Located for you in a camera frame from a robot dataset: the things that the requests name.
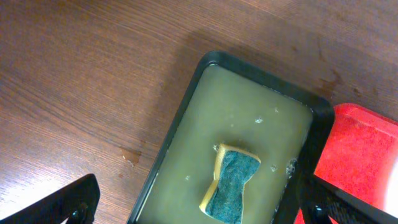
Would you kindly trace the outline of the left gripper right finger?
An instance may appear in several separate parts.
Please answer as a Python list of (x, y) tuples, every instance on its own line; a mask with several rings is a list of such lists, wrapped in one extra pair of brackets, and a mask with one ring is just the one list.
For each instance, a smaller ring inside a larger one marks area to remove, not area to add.
[(305, 224), (394, 224), (397, 218), (313, 174), (302, 174), (297, 199)]

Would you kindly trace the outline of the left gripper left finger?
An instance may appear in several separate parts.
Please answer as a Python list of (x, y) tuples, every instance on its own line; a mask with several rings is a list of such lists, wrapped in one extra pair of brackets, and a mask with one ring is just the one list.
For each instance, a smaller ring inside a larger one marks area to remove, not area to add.
[(100, 200), (100, 188), (94, 174), (87, 174), (25, 209), (1, 220), (1, 223), (83, 223), (92, 224)]

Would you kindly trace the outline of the white plate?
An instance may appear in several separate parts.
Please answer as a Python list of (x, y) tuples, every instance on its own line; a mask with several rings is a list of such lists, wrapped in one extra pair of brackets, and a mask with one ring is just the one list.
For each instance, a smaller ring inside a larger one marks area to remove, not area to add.
[(398, 168), (397, 161), (389, 172), (386, 191), (384, 194), (384, 211), (397, 217), (397, 199), (398, 199)]

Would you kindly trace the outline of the yellow green sponge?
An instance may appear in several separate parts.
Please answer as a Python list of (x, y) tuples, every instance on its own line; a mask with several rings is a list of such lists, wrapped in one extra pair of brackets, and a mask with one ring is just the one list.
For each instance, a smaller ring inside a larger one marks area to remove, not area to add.
[(207, 216), (223, 223), (241, 224), (244, 188), (261, 165), (260, 158), (238, 147), (218, 146), (213, 181), (199, 208)]

